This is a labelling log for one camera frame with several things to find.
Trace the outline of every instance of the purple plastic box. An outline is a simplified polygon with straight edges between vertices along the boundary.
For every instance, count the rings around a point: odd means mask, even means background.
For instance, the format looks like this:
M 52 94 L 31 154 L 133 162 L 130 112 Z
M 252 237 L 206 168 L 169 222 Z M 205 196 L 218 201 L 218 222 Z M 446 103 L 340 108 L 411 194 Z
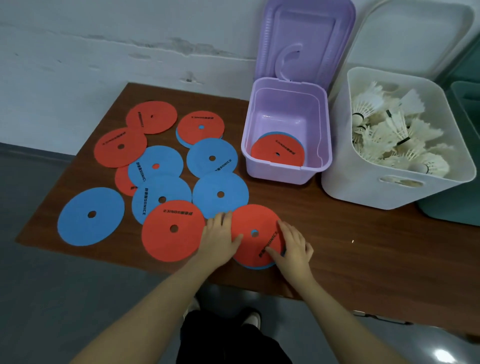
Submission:
M 241 143 L 252 177 L 306 183 L 332 163 L 327 89 L 355 22 L 350 0 L 270 0 Z M 284 132 L 305 149 L 302 167 L 250 156 L 265 133 Z

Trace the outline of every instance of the forearm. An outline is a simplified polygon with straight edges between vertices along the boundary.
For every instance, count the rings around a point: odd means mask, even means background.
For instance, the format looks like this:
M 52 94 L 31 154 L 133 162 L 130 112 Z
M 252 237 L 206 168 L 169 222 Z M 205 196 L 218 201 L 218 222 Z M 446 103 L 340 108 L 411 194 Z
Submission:
M 194 256 L 102 332 L 72 363 L 156 363 L 182 314 L 211 273 L 211 268 Z
M 314 280 L 299 288 L 337 360 L 348 364 L 405 364 L 396 351 L 381 342 Z

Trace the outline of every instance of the red disc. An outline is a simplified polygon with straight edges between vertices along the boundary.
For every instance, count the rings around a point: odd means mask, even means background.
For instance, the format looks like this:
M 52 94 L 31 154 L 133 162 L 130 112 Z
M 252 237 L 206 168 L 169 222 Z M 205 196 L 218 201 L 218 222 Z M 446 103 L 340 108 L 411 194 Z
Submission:
M 248 267 L 264 267 L 273 262 L 265 251 L 267 246 L 282 253 L 285 242 L 278 228 L 278 216 L 261 205 L 245 205 L 233 211 L 232 240 L 243 234 L 233 258 Z
M 128 166 L 117 168 L 117 171 L 115 172 L 115 185 L 120 192 L 127 196 L 133 196 L 135 194 L 137 186 L 130 181 L 130 177 L 128 176 Z
M 206 138 L 220 138 L 225 131 L 221 117 L 209 111 L 194 111 L 179 122 L 179 137 L 188 144 L 195 144 Z
M 253 144 L 250 155 L 257 159 L 298 167 L 305 162 L 302 145 L 284 134 L 270 134 L 258 139 Z
M 134 106 L 127 114 L 129 128 L 141 129 L 144 134 L 157 134 L 170 129 L 177 121 L 177 111 L 167 102 L 147 101 Z
M 198 249 L 204 226 L 204 216 L 197 206 L 187 201 L 167 201 L 148 214 L 142 242 L 153 258 L 176 262 Z
M 93 150 L 102 166 L 118 168 L 135 162 L 147 148 L 147 138 L 136 129 L 121 128 L 102 136 Z

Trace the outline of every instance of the gray floor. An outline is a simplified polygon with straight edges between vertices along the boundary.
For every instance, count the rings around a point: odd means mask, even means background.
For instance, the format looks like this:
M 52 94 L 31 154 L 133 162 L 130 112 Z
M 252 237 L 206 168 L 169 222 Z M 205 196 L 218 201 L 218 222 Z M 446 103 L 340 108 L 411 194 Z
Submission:
M 103 328 L 164 277 L 137 269 L 60 255 L 13 242 L 70 157 L 0 145 L 0 358 L 2 363 L 66 363 Z M 200 299 L 221 315 L 251 305 L 263 314 L 263 332 L 279 341 L 294 363 L 336 363 L 303 302 L 205 285 Z M 439 328 L 359 318 L 413 363 L 480 363 L 480 346 Z M 178 330 L 160 363 L 174 363 Z

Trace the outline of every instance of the wooden table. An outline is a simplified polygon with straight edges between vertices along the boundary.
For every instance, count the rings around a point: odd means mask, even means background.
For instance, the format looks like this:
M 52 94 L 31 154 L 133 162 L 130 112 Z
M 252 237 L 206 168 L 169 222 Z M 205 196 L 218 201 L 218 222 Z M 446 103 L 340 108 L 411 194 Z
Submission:
M 142 226 L 124 196 L 125 216 L 105 240 L 85 247 L 66 244 L 57 233 L 63 206 L 93 187 L 115 189 L 114 169 L 93 156 L 103 134 L 125 126 L 125 115 L 148 100 L 171 103 L 180 120 L 196 110 L 217 113 L 225 121 L 224 139 L 238 151 L 236 173 L 247 183 L 250 203 L 274 210 L 295 225 L 315 249 L 315 278 L 346 308 L 419 324 L 480 334 L 480 228 L 434 220 L 411 204 L 383 211 L 330 198 L 320 176 L 296 186 L 257 180 L 247 174 L 240 142 L 248 102 L 146 85 L 128 84 L 24 227 L 17 242 L 148 271 L 174 272 L 184 262 L 162 263 L 142 246 Z M 166 145 L 187 156 L 175 128 L 148 135 L 148 145 Z M 197 178 L 184 168 L 181 177 L 194 187 Z M 233 260 L 209 279 L 213 283 L 298 298 L 276 267 L 256 271 Z

